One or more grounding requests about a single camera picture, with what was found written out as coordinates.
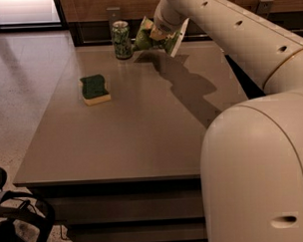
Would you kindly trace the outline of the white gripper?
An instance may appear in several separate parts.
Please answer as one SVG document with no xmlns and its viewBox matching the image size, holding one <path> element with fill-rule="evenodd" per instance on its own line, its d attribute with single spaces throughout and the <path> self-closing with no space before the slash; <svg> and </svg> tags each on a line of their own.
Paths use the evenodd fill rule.
<svg viewBox="0 0 303 242">
<path fill-rule="evenodd" d="M 167 0 L 160 0 L 153 15 L 154 26 L 150 37 L 156 41 L 165 40 L 179 30 L 185 31 L 188 20 L 174 10 Z"/>
</svg>

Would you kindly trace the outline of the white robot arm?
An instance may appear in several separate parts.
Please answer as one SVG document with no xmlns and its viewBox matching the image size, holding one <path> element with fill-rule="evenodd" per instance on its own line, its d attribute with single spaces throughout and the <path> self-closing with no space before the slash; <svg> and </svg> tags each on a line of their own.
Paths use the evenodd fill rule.
<svg viewBox="0 0 303 242">
<path fill-rule="evenodd" d="M 161 34 L 187 19 L 264 94 L 205 133 L 208 242 L 303 242 L 303 38 L 227 0 L 160 0 L 154 11 Z"/>
</svg>

